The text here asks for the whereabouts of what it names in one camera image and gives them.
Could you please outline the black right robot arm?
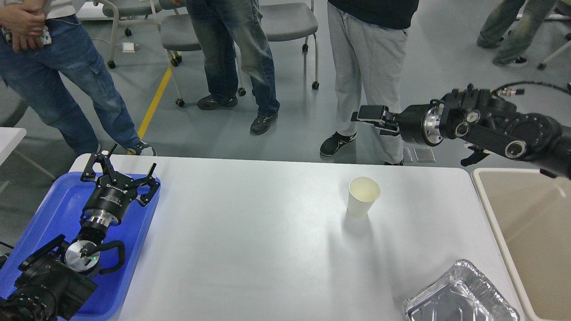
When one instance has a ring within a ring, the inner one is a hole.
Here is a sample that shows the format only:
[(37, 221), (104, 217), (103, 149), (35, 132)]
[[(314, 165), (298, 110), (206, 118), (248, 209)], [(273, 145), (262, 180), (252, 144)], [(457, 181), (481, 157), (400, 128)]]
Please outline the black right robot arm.
[(569, 178), (569, 126), (536, 112), (518, 112), (516, 105), (506, 100), (524, 92), (513, 82), (493, 90), (468, 85), (427, 104), (410, 105), (402, 112), (390, 112), (382, 105), (363, 105), (351, 120), (369, 123), (381, 136), (399, 136), (408, 144), (435, 147), (443, 140), (463, 140), (472, 155), (461, 161), (462, 166), (496, 154), (533, 163), (548, 177)]

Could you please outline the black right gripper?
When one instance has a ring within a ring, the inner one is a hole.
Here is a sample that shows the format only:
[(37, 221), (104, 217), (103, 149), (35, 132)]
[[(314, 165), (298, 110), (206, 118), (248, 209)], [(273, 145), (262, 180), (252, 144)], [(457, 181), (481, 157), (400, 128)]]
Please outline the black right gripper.
[(381, 136), (401, 136), (408, 144), (435, 147), (444, 140), (440, 133), (441, 108), (430, 104), (408, 106), (398, 115), (384, 105), (363, 105), (353, 112), (351, 122), (365, 122)]

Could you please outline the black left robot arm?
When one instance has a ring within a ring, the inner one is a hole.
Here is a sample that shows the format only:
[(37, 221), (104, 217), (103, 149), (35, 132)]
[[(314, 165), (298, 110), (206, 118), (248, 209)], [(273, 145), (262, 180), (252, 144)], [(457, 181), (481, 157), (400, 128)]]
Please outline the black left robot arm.
[(123, 300), (161, 183), (112, 151), (56, 180), (1, 270), (3, 321), (101, 321)]

